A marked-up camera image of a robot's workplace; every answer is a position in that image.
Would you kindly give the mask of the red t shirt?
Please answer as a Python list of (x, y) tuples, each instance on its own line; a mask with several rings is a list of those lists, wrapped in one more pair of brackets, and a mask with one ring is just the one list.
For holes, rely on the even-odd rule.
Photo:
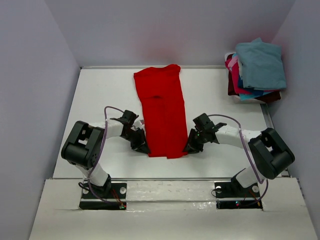
[(185, 101), (180, 82), (181, 67), (149, 67), (134, 73), (142, 106), (149, 157), (181, 158), (188, 140)]

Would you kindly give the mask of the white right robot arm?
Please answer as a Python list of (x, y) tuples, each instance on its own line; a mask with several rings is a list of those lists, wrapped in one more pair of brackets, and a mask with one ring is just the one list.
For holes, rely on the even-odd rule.
[(217, 124), (211, 116), (203, 113), (193, 119), (194, 128), (190, 130), (184, 152), (197, 154), (207, 143), (234, 146), (244, 150), (249, 167), (234, 175), (226, 186), (215, 187), (218, 198), (240, 197), (255, 184), (275, 179), (295, 161), (295, 155), (271, 127), (265, 130), (245, 130), (235, 118), (236, 127), (224, 122)]

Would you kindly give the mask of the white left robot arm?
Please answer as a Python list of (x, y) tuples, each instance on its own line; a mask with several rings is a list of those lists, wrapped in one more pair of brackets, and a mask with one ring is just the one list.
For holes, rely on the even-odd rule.
[(103, 170), (99, 160), (107, 139), (120, 137), (130, 142), (133, 151), (150, 154), (144, 130), (144, 122), (129, 110), (118, 110), (119, 118), (108, 118), (103, 125), (92, 126), (77, 121), (61, 150), (61, 157), (76, 166), (88, 180), (86, 189), (95, 197), (105, 199), (112, 189), (111, 176)]

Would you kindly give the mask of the bright blue t shirt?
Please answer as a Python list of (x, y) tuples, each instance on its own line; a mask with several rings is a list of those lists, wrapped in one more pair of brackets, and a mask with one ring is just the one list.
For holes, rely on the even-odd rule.
[(237, 90), (241, 101), (255, 99), (270, 94), (271, 91), (255, 90), (253, 88), (244, 88), (241, 76), (238, 76)]

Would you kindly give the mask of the dark maroon t shirt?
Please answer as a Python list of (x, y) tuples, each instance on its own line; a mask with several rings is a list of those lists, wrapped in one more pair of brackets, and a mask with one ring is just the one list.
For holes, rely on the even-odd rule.
[(267, 94), (256, 97), (256, 100), (259, 100), (265, 104), (270, 104), (281, 99), (281, 92), (280, 91), (272, 91), (267, 92)]

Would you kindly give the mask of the pink t shirt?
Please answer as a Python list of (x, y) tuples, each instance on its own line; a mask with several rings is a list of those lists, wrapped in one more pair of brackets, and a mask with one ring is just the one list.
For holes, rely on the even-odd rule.
[(225, 67), (228, 72), (228, 95), (239, 96), (240, 94), (246, 94), (247, 92), (238, 86), (240, 79), (238, 64), (236, 63), (234, 66), (229, 67), (232, 56), (233, 53), (227, 53), (225, 55)]

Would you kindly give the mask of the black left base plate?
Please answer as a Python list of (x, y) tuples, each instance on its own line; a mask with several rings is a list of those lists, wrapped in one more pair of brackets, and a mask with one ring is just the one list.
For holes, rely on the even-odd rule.
[(95, 190), (96, 197), (90, 191), (86, 180), (79, 182), (81, 196), (78, 207), (81, 210), (107, 210), (125, 211), (127, 209), (127, 183), (124, 181), (112, 181), (107, 193)]

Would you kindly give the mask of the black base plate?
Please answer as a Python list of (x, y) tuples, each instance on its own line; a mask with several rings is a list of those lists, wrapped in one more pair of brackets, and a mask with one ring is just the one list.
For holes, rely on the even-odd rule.
[(86, 180), (79, 182), (81, 196), (78, 207), (81, 210), (107, 210), (125, 211), (127, 209), (127, 183), (124, 181), (112, 181), (107, 193), (95, 190), (96, 197), (90, 191)]
[(230, 181), (214, 183), (211, 195), (216, 199), (218, 210), (263, 209), (260, 189), (257, 183), (247, 188), (234, 187)]

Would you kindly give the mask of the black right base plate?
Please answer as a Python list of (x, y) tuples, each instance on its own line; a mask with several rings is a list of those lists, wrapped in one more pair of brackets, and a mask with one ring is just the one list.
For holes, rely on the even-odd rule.
[(234, 187), (230, 181), (214, 183), (211, 195), (216, 199), (218, 210), (263, 209), (260, 189), (257, 183), (247, 188)]

